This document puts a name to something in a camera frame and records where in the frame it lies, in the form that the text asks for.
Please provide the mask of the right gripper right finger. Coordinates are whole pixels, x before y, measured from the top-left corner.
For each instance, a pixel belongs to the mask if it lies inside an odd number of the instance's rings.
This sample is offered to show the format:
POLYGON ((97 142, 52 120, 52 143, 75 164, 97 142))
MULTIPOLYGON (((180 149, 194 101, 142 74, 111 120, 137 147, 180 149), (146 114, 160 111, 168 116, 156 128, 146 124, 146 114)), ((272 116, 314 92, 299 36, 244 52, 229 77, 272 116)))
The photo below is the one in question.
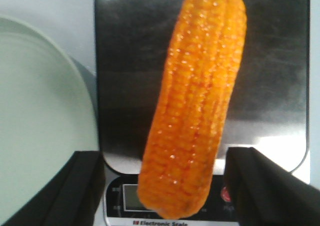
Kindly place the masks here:
POLYGON ((252 147, 228 149, 224 182, 240 225, 320 223, 320 191, 252 147))

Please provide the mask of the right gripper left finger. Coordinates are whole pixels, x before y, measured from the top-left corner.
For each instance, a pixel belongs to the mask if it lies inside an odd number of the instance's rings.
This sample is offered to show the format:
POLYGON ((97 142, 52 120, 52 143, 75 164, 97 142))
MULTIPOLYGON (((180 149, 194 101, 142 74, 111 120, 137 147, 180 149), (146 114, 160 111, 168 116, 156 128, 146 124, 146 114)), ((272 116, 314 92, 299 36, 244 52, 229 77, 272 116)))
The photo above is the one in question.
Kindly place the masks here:
POLYGON ((4 225, 93 225, 104 187, 102 154, 76 151, 4 225))

